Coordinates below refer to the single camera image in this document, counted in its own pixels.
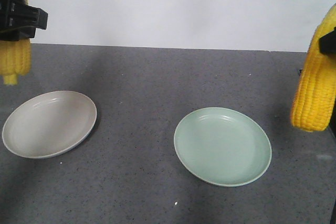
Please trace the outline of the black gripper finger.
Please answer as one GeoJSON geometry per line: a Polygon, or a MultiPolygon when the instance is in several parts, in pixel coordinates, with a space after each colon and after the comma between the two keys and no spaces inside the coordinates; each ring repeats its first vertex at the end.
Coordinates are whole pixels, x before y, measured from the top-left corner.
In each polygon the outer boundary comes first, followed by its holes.
{"type": "Polygon", "coordinates": [[[36,28],[33,26],[8,28],[1,27],[1,41],[20,41],[35,37],[36,28]]]}
{"type": "Polygon", "coordinates": [[[336,53],[336,30],[325,34],[319,38],[319,51],[322,54],[335,54],[336,53]]]}
{"type": "Polygon", "coordinates": [[[48,14],[25,0],[1,0],[1,32],[24,28],[47,29],[48,14]]]}

